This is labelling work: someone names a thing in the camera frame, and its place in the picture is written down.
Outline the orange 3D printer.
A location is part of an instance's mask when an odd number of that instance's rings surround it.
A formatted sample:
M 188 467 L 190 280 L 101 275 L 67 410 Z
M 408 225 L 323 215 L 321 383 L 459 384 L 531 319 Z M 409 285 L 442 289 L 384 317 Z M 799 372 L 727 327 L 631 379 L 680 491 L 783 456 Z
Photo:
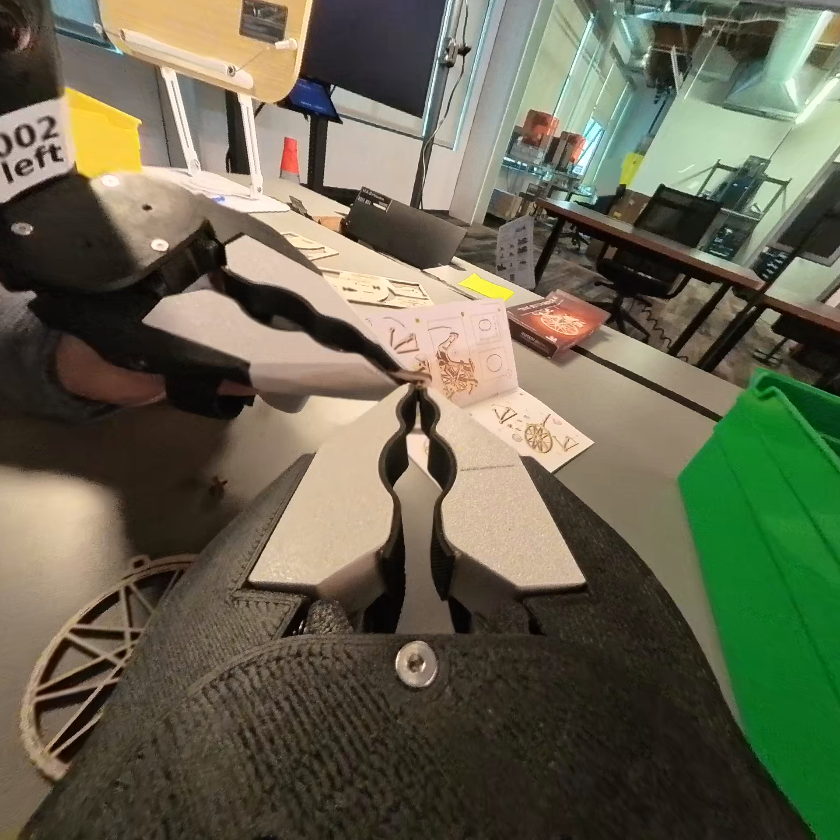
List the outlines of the orange 3D printer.
M 528 110 L 519 136 L 520 158 L 528 163 L 541 163 L 548 153 L 559 120 L 551 112 Z
M 583 134 L 563 131 L 558 138 L 554 156 L 555 169 L 559 173 L 573 173 L 585 151 L 587 139 Z

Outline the metal shelving rack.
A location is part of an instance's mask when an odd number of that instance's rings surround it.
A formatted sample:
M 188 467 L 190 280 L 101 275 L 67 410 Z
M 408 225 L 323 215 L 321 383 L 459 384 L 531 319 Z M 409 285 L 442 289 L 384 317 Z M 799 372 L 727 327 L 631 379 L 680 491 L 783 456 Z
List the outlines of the metal shelving rack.
M 696 196 L 719 205 L 704 234 L 706 253 L 734 261 L 749 246 L 756 228 L 791 183 L 789 178 L 768 175 L 769 167 L 770 159 L 751 155 L 737 166 L 717 161 L 706 172 Z

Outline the large dark screen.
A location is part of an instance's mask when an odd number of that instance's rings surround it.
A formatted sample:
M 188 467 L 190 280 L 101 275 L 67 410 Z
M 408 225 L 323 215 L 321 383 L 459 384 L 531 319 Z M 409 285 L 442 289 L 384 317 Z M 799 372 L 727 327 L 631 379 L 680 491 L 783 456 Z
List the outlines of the large dark screen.
M 303 77 L 421 118 L 446 1 L 314 1 Z

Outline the green plastic bin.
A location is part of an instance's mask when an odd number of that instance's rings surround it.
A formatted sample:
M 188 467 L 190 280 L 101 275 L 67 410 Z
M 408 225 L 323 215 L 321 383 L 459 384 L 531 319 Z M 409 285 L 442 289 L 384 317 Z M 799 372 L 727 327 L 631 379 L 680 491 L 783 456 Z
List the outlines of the green plastic bin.
M 839 838 L 839 401 L 756 369 L 678 478 L 747 739 Z

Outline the person's left hand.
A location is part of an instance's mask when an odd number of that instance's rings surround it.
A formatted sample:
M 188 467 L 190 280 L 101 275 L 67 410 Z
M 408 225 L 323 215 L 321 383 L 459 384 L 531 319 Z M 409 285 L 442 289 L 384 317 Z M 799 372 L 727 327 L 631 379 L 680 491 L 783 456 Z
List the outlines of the person's left hand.
M 129 371 L 111 364 L 80 339 L 62 333 L 56 346 L 56 376 L 75 397 L 120 407 L 165 401 L 165 382 L 157 374 Z

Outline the black office chair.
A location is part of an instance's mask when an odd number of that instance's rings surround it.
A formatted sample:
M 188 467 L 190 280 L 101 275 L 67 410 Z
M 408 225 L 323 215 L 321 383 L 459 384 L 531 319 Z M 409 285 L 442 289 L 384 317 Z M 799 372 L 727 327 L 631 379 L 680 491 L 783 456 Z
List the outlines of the black office chair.
M 694 249 L 717 218 L 719 209 L 720 204 L 709 198 L 660 185 L 638 215 L 634 226 L 645 233 Z M 689 282 L 683 271 L 663 257 L 645 256 L 624 248 L 615 248 L 611 254 L 603 250 L 595 262 L 595 269 L 602 277 L 595 284 L 612 290 L 614 294 L 610 303 L 598 304 L 609 314 L 607 323 L 623 334 L 627 334 L 627 327 L 632 327 L 644 336 L 646 343 L 650 332 L 633 318 L 629 307 L 635 302 L 650 306 L 651 298 L 668 301 Z

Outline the person's left forearm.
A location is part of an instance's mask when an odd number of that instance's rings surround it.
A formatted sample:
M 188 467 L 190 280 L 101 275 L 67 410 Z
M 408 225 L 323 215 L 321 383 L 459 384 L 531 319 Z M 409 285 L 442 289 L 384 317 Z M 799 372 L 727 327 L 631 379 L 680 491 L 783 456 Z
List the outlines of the person's left forearm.
M 29 307 L 32 296 L 1 288 L 2 404 L 65 424 L 87 424 L 119 411 L 112 404 L 72 395 L 60 384 L 56 351 L 60 334 Z

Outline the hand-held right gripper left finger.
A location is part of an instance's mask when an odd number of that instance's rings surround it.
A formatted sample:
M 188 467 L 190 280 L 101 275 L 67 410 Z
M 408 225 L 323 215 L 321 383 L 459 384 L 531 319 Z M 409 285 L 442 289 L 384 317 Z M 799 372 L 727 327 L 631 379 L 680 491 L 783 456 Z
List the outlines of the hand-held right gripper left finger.
M 337 602 L 366 631 L 393 633 L 406 590 L 394 486 L 413 426 L 414 388 L 403 385 L 326 439 L 249 573 L 250 587 Z

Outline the dark monitor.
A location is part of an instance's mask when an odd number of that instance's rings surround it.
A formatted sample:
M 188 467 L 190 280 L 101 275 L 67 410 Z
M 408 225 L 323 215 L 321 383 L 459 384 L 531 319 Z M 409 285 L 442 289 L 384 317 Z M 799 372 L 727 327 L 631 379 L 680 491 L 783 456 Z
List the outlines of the dark monitor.
M 832 266 L 839 255 L 839 170 L 827 176 L 801 211 L 777 237 L 785 251 L 796 250 L 802 259 Z

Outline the dark red model kit box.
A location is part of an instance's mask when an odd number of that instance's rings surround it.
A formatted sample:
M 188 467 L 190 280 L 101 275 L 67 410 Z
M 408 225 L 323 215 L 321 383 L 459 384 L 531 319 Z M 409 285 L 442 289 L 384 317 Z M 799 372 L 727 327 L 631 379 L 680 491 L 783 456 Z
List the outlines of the dark red model kit box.
M 608 310 L 562 290 L 507 308 L 512 341 L 554 363 L 588 340 L 609 316 Z

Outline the yellow plastic bin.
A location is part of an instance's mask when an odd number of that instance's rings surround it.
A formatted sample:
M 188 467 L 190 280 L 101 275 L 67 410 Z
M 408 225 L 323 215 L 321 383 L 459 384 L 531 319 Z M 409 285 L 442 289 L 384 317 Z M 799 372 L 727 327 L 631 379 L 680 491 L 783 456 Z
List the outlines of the yellow plastic bin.
M 142 121 L 73 88 L 66 88 L 77 170 L 88 178 L 141 172 Z

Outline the wooden parts sheet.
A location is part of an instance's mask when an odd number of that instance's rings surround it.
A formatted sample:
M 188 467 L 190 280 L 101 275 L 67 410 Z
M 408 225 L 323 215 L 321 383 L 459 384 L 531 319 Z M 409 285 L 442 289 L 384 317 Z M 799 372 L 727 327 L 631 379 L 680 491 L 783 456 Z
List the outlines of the wooden parts sheet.
M 425 287 L 413 280 L 398 280 L 360 272 L 324 269 L 322 275 L 349 303 L 356 305 L 406 309 L 434 306 Z

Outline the yellow sticky note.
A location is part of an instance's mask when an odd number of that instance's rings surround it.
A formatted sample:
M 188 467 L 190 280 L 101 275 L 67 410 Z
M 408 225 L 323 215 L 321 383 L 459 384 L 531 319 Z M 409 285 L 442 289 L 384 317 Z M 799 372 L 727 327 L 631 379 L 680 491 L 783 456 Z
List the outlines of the yellow sticky note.
M 457 287 L 491 300 L 509 301 L 515 295 L 513 289 L 502 286 L 475 272 L 460 280 Z

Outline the black folded card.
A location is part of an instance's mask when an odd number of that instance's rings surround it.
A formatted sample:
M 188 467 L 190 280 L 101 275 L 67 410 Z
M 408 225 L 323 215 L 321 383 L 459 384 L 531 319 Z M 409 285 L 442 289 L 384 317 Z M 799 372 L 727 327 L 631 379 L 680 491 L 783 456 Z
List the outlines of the black folded card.
M 345 233 L 420 270 L 449 265 L 466 236 L 462 227 L 366 187 L 350 207 Z

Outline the white printed leaflet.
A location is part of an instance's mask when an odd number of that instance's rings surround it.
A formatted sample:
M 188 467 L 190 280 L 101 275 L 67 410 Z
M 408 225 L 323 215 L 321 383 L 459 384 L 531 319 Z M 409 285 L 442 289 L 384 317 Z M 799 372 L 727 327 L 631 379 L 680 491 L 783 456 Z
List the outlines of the white printed leaflet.
M 537 286 L 533 234 L 531 215 L 513 218 L 497 232 L 496 273 L 526 291 L 534 291 Z

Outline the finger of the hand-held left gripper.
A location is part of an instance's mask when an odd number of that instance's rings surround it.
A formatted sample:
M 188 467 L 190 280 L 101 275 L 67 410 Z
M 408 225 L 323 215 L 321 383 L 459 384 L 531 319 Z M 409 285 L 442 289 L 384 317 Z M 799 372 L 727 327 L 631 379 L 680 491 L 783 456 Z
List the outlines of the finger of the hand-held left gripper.
M 411 380 L 331 287 L 185 291 L 158 302 L 143 325 L 244 362 L 263 396 L 378 401 Z
M 292 249 L 275 250 L 246 234 L 208 239 L 213 285 L 245 315 L 233 327 L 238 357 L 213 369 L 222 382 L 393 382 L 406 370 L 357 313 Z

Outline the wooden board on white stand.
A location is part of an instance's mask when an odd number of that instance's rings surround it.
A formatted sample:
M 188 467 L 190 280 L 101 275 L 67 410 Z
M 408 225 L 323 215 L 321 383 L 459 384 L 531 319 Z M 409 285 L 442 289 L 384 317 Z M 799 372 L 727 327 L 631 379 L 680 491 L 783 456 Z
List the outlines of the wooden board on white stand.
M 255 101 L 276 103 L 298 81 L 312 1 L 100 2 L 103 33 L 123 53 L 159 68 L 185 158 L 181 183 L 223 207 L 278 214 L 288 205 L 264 194 Z M 234 95 L 244 124 L 249 184 L 204 172 L 179 85 L 180 77 Z

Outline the brown wooden table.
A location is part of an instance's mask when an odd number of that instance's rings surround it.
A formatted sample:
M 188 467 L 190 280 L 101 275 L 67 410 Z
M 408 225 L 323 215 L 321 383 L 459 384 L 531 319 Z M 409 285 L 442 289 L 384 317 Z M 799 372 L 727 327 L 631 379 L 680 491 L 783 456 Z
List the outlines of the brown wooden table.
M 611 218 L 609 215 L 597 213 L 588 206 L 571 202 L 555 203 L 545 198 L 537 199 L 534 205 L 554 220 L 551 233 L 534 266 L 536 282 L 540 282 L 548 267 L 564 227 L 570 225 L 577 228 L 580 233 L 602 241 L 607 247 L 636 254 L 649 263 L 658 262 L 663 267 L 673 270 L 682 282 L 673 285 L 673 289 L 665 296 L 667 300 L 677 297 L 691 280 L 717 284 L 717 290 L 711 298 L 689 321 L 677 340 L 670 344 L 668 354 L 671 356 L 679 356 L 688 341 L 697 333 L 700 325 L 709 318 L 727 295 L 729 289 L 739 288 L 749 291 L 752 294 L 749 300 L 755 301 L 761 299 L 773 285 L 772 281 L 763 281 L 751 269 L 734 265 L 698 248 L 680 244 L 672 239 Z

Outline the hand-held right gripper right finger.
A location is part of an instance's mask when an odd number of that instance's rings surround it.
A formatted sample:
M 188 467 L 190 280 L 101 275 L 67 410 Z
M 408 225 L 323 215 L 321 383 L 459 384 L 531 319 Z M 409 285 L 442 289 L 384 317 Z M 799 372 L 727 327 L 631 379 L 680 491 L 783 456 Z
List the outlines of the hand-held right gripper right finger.
M 581 567 L 516 451 L 431 389 L 416 393 L 434 503 L 430 569 L 456 631 L 533 597 L 582 592 Z

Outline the wooden spoked wheel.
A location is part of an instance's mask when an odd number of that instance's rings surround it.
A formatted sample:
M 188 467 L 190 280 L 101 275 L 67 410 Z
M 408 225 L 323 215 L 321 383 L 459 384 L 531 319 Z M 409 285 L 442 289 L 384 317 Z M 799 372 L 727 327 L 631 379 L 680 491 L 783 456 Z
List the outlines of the wooden spoked wheel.
M 57 782 L 102 718 L 144 631 L 194 553 L 140 555 L 129 572 L 77 610 L 38 657 L 18 721 L 29 761 Z

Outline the metal ventilation duct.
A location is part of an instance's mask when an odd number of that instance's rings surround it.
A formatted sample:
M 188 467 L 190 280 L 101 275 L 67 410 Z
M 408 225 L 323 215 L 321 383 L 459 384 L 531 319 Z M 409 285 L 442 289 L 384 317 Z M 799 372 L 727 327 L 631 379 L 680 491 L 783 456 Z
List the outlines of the metal ventilation duct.
M 806 121 L 830 91 L 828 72 L 810 58 L 834 16 L 832 9 L 787 7 L 764 57 L 738 71 L 721 107 L 781 122 Z

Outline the white instruction booklet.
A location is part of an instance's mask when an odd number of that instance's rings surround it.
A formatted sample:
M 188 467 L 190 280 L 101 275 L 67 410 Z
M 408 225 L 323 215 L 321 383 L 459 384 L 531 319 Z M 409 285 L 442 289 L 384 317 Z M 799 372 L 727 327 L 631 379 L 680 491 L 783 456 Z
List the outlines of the white instruction booklet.
M 506 309 L 462 301 L 364 316 L 382 345 L 519 455 L 555 472 L 593 441 L 519 385 Z

